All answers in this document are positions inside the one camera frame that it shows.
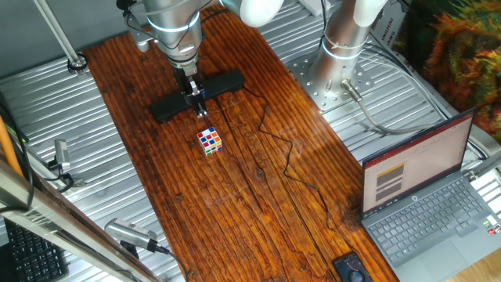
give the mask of silver cylinder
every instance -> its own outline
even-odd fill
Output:
[[[341,7],[330,17],[319,54],[310,69],[312,83],[324,89],[327,95],[342,92],[341,82],[353,77],[370,32],[371,26],[360,27],[353,20],[355,2],[343,0]]]
[[[146,11],[151,13],[176,3],[179,3],[179,0],[145,0],[144,6]],[[190,0],[175,9],[148,16],[155,37],[167,47],[160,42],[156,42],[157,46],[169,58],[183,61],[195,56],[202,42],[199,4],[199,0]]]

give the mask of wooden table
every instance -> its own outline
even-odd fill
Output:
[[[266,99],[226,93],[207,103],[206,118],[188,110],[158,125],[149,105],[177,91],[161,51],[141,53],[126,34],[84,52],[190,278],[339,281],[332,261],[351,245],[374,281],[396,280],[356,218],[361,168],[319,109],[256,29],[225,14],[204,31],[203,76],[239,68]],[[196,134],[211,126],[223,151],[205,157]]]

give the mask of metal mounting plate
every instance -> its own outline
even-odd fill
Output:
[[[315,56],[316,52],[292,60],[287,64],[287,69],[290,70],[294,78],[296,78],[319,107],[320,112],[323,113],[350,100],[350,96],[347,92],[342,91],[341,88],[337,91],[332,88],[327,92],[324,88],[313,84],[310,77],[310,67],[315,60]],[[355,66],[351,83],[360,94],[369,91],[374,86],[372,78],[358,64]]]

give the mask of rubik's cube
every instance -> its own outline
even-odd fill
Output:
[[[198,140],[206,156],[222,150],[222,141],[214,128],[205,129],[198,133]]]

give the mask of laptop keyboard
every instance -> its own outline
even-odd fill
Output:
[[[382,219],[369,231],[391,262],[400,265],[449,237],[449,231],[464,236],[476,229],[471,218],[484,210],[485,203],[476,200],[461,179]]]

